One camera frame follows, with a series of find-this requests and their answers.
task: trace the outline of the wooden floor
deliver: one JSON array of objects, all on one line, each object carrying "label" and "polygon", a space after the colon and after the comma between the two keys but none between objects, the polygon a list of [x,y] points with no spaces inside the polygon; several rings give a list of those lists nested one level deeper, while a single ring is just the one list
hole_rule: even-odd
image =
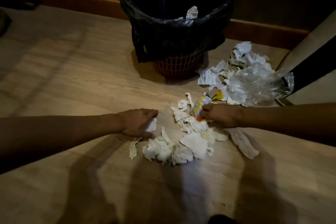
[{"label": "wooden floor", "polygon": [[[164,125],[181,137],[169,106],[205,89],[197,77],[173,82],[138,64],[128,21],[46,6],[6,12],[13,23],[0,38],[0,116],[156,108],[156,133]],[[209,52],[209,66],[237,43]],[[287,53],[253,50],[273,67]],[[131,160],[129,139],[112,135],[18,168],[0,175],[1,223],[206,223],[213,214],[240,223],[334,223],[336,148],[244,131],[261,152],[254,160],[226,141],[207,160],[162,166],[142,154]]]}]

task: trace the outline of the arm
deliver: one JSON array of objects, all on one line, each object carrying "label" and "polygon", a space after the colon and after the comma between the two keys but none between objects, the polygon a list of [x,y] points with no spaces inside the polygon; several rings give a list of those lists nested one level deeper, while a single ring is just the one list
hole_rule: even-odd
[{"label": "arm", "polygon": [[336,103],[265,108],[209,104],[201,116],[226,128],[260,128],[324,142],[336,138]]},{"label": "arm", "polygon": [[0,173],[109,134],[153,138],[143,128],[157,114],[135,109],[97,116],[0,118]]}]

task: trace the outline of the hand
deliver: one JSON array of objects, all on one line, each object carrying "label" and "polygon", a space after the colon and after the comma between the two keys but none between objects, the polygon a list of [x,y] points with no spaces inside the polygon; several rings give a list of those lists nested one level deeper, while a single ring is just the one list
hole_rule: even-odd
[{"label": "hand", "polygon": [[155,135],[145,131],[148,122],[158,115],[154,109],[133,109],[116,114],[120,123],[120,133],[125,136],[155,138]]},{"label": "hand", "polygon": [[224,128],[237,128],[242,120],[244,107],[228,104],[204,105],[199,115],[202,118],[213,120],[212,125]]}]

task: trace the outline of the orange plastic basket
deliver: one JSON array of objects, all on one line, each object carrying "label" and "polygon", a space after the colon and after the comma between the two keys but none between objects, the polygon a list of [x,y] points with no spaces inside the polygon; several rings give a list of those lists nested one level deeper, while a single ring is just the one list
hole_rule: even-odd
[{"label": "orange plastic basket", "polygon": [[200,62],[202,56],[203,52],[196,52],[167,57],[164,60],[154,61],[154,67],[164,77],[183,78],[195,71],[195,66]]}]

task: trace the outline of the wooden baseboard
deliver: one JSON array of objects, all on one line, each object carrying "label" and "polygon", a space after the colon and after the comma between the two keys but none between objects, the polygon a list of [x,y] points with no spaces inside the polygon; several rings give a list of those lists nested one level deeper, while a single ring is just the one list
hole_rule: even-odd
[{"label": "wooden baseboard", "polygon": [[[118,0],[41,0],[43,5],[128,20]],[[272,47],[293,49],[309,31],[231,19],[225,37]]]}]

